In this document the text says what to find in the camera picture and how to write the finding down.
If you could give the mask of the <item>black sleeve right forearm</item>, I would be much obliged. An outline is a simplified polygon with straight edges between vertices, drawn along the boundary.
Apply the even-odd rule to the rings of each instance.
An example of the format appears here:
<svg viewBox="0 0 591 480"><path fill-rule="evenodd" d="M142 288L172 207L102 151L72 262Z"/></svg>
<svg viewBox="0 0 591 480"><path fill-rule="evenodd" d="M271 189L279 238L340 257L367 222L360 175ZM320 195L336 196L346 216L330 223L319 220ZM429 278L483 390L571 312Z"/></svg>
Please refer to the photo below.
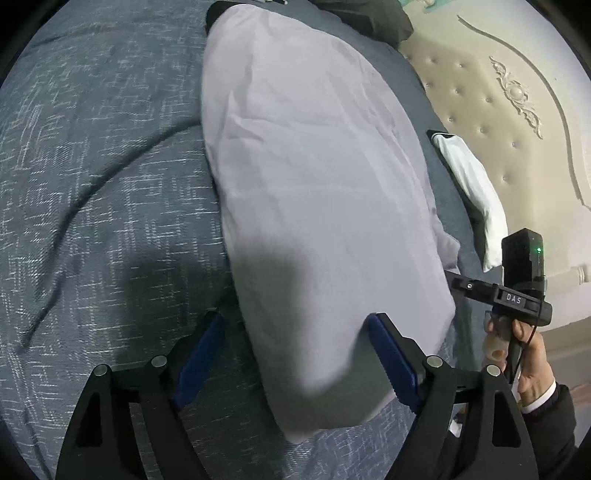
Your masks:
<svg viewBox="0 0 591 480"><path fill-rule="evenodd" d="M453 479L573 479L589 465L590 439L575 444L568 387L554 377L532 381L521 399L498 391L468 412L453 443Z"/></svg>

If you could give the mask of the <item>person's right hand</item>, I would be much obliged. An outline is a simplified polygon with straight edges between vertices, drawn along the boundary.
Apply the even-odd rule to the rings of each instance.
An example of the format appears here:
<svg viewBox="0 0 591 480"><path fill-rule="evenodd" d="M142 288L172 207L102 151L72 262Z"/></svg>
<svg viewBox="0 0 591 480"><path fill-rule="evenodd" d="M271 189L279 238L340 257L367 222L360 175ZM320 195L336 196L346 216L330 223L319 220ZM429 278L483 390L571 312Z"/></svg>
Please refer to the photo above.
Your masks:
<svg viewBox="0 0 591 480"><path fill-rule="evenodd" d="M502 371L506 368L509 341L498 332L499 326L507 326L506 318L490 315L485 331L487 336L483 343L483 351L487 361L496 364ZM510 324L514 337L524 344L520 356L520 376L516 386L521 410L524 414L531 413L541 407L556 391L556 380L547 359L543 337L535 327L519 320Z"/></svg>

